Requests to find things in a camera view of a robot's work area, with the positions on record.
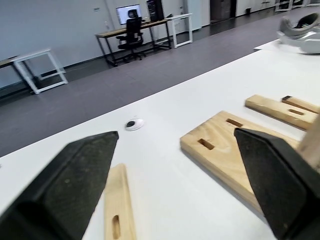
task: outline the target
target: black office chair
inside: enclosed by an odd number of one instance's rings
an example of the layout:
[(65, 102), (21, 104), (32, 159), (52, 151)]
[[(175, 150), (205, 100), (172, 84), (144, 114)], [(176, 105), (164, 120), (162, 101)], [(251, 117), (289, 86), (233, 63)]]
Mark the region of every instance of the black office chair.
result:
[(139, 58), (142, 60), (141, 55), (134, 52), (134, 49), (141, 46), (144, 42), (142, 37), (143, 33), (141, 30), (142, 17), (138, 16), (137, 10), (129, 10), (128, 16), (130, 19), (126, 21), (126, 36), (117, 36), (116, 38), (120, 40), (119, 49), (123, 50), (131, 50), (131, 53), (123, 57), (124, 62), (128, 62), (130, 58), (134, 58), (135, 60)]

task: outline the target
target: computer screen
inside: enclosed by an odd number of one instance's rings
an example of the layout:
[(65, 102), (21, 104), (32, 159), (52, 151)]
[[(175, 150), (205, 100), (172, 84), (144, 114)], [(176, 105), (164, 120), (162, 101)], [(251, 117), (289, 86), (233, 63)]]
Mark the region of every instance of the computer screen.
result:
[(128, 16), (128, 11), (129, 10), (133, 10), (133, 9), (135, 9), (137, 11), (139, 17), (142, 17), (141, 16), (141, 9), (140, 9), (140, 5), (139, 4), (132, 5), (132, 6), (118, 7), (116, 9), (116, 14), (118, 15), (119, 22), (120, 22), (121, 25), (124, 25), (124, 24), (127, 23), (127, 20), (130, 18)]

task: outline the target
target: light wood piece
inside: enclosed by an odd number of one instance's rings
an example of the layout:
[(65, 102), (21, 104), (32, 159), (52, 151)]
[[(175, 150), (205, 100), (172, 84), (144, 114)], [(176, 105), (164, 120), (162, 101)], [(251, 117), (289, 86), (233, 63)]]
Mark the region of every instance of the light wood piece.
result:
[(298, 146), (298, 141), (292, 138), (225, 111), (219, 112), (181, 137), (180, 145), (183, 150), (261, 212), (234, 137), (235, 128), (265, 132), (284, 139), (293, 148)]
[[(141, 25), (141, 29), (147, 29), (147, 28), (155, 27), (155, 26), (164, 24), (166, 22), (168, 22), (167, 19), (163, 19), (163, 20), (160, 20), (160, 21), (146, 22), (146, 23), (143, 23)], [(111, 37), (115, 37), (115, 36), (119, 36), (119, 35), (125, 34), (126, 31), (127, 31), (126, 28), (121, 28), (121, 29), (116, 29), (116, 30), (113, 30), (113, 31), (106, 31), (106, 32), (98, 33), (98, 34), (96, 34), (96, 36), (98, 38), (111, 38)]]
[(245, 106), (304, 130), (308, 130), (317, 117), (313, 112), (260, 95), (249, 97), (245, 100)]
[(124, 164), (110, 169), (104, 196), (104, 239), (136, 240), (127, 171)]
[(296, 150), (320, 174), (320, 115), (305, 134)]
[(285, 104), (289, 104), (291, 106), (295, 106), (300, 109), (307, 110), (315, 114), (318, 114), (320, 112), (319, 106), (313, 105), (309, 102), (303, 101), (293, 96), (285, 96), (284, 98), (281, 99), (281, 102)]

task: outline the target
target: vr headset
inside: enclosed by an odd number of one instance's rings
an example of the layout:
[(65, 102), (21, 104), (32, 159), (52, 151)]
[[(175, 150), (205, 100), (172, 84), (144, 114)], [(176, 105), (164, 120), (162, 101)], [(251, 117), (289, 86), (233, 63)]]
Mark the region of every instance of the vr headset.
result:
[(277, 35), (284, 44), (298, 47), (307, 54), (320, 54), (320, 15), (317, 12), (309, 14), (296, 26), (283, 17)]

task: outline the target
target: wooden desk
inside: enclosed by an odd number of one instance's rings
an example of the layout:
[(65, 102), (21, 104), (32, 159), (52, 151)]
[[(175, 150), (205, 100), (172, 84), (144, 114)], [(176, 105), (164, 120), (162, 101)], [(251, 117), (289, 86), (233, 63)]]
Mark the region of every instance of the wooden desk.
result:
[[(28, 85), (28, 83), (26, 82), (25, 78), (21, 75), (21, 73), (18, 71), (18, 69), (16, 68), (16, 66), (14, 65), (14, 62), (12, 61), (14, 57), (11, 57), (11, 58), (8, 58), (8, 59), (4, 59), (4, 60), (0, 60), (0, 69), (2, 68), (6, 68), (6, 67), (9, 67), (11, 66), (13, 68), (13, 70), (15, 71), (15, 73), (19, 76), (19, 78), (22, 80), (23, 84), (25, 85), (25, 87), (32, 93), (32, 89), (30, 88), (30, 86)], [(26, 68), (28, 68), (27, 64), (25, 62), (23, 62), (24, 66)], [(17, 91), (14, 91), (14, 92), (11, 92), (7, 95), (4, 95), (4, 96), (1, 96), (0, 98), (4, 98), (4, 97), (8, 97), (10, 95), (13, 95), (13, 94), (17, 94), (21, 91), (24, 91), (25, 88), (23, 89), (20, 89), (20, 90), (17, 90)]]
[[(165, 24), (165, 27), (166, 27), (168, 45), (156, 44), (154, 36), (153, 36), (153, 33), (151, 31), (152, 27), (155, 27), (155, 26), (158, 26), (158, 25), (162, 25), (162, 24)], [(143, 23), (141, 25), (141, 29), (149, 29), (150, 30), (150, 35), (151, 35), (151, 40), (152, 40), (152, 48), (140, 51), (139, 53), (144, 53), (144, 52), (147, 52), (147, 51), (150, 51), (150, 50), (156, 50), (156, 49), (159, 49), (159, 48), (171, 49), (169, 29), (168, 29), (168, 20), (167, 19), (163, 19), (163, 20), (160, 20), (160, 21), (153, 21), (153, 22)], [(114, 53), (113, 53), (113, 51), (111, 49), (110, 43), (108, 41), (108, 38), (112, 38), (112, 37), (116, 37), (116, 36), (119, 36), (119, 35), (122, 35), (122, 34), (126, 34), (126, 31), (127, 31), (126, 28), (121, 28), (121, 29), (117, 29), (117, 30), (113, 30), (113, 31), (101, 32), (101, 33), (98, 33), (98, 34), (95, 35), (106, 62), (111, 64), (114, 67), (118, 66), (117, 61), (123, 59), (123, 57), (115, 58)], [(108, 59), (108, 57), (106, 55), (106, 52), (104, 50), (104, 47), (102, 46), (102, 44), (100, 42), (100, 39), (105, 39), (106, 44), (107, 44), (107, 46), (109, 48), (112, 60)]]

